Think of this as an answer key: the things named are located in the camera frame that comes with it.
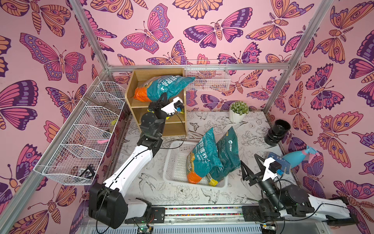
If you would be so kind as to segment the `teal orange fertilizer bag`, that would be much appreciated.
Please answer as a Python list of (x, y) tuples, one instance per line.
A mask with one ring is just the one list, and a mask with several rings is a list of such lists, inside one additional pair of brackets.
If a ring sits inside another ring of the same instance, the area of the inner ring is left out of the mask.
[(137, 87), (133, 98), (141, 102), (158, 101), (162, 95), (159, 87), (160, 78), (161, 77), (153, 77)]
[(146, 88), (147, 97), (151, 101), (157, 101), (166, 93), (167, 98), (177, 96), (195, 77), (184, 77), (179, 75), (164, 75), (153, 77), (143, 85)]

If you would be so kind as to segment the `teal yellow fertilizer bag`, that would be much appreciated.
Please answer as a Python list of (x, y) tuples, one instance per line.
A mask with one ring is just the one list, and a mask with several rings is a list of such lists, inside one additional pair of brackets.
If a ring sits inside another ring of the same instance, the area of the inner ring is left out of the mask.
[(233, 127), (221, 137), (216, 143), (218, 158), (222, 166), (215, 166), (207, 174), (209, 186), (215, 187), (219, 182), (225, 179), (229, 173), (240, 168), (241, 161), (239, 157), (238, 138)]

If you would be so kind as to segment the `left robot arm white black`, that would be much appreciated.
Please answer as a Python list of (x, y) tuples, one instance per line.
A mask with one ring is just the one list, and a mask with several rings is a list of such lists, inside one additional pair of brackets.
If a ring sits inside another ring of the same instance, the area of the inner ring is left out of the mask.
[(112, 229), (121, 226), (125, 220), (148, 217), (152, 205), (126, 194), (136, 176), (161, 149), (167, 118), (183, 109), (183, 101), (179, 97), (169, 101), (166, 93), (158, 101), (150, 103), (148, 112), (141, 118), (141, 134), (132, 154), (112, 176), (91, 186), (89, 217)]

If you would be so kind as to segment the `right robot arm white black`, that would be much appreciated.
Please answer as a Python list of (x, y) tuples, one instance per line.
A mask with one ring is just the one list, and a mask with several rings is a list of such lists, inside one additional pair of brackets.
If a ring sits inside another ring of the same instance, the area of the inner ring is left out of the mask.
[(249, 186), (258, 185), (263, 198), (257, 205), (243, 206), (245, 221), (306, 221), (314, 219), (329, 226), (358, 224), (345, 198), (321, 199), (308, 194), (295, 184), (277, 187), (272, 179), (263, 181), (262, 173), (242, 175)]

